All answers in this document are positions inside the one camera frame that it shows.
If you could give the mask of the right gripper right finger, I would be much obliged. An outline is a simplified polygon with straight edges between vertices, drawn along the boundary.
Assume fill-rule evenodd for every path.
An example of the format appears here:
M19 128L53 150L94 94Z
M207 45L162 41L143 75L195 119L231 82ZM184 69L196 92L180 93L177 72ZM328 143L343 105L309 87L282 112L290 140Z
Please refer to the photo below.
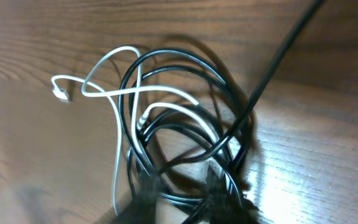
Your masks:
M259 209L244 197L240 206L238 198L227 191L226 184L211 167L208 167L206 183L208 194L199 212L202 219L215 224L259 224Z

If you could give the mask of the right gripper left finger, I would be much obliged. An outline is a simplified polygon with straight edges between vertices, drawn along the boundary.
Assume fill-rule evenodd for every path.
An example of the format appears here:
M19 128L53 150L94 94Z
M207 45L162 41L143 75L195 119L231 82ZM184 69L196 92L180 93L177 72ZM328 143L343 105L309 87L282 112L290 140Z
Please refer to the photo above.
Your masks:
M141 174L136 192L132 177L129 187L132 200L126 208L115 214L114 208L104 213L104 224L155 224L157 200L162 191L162 180L157 174Z

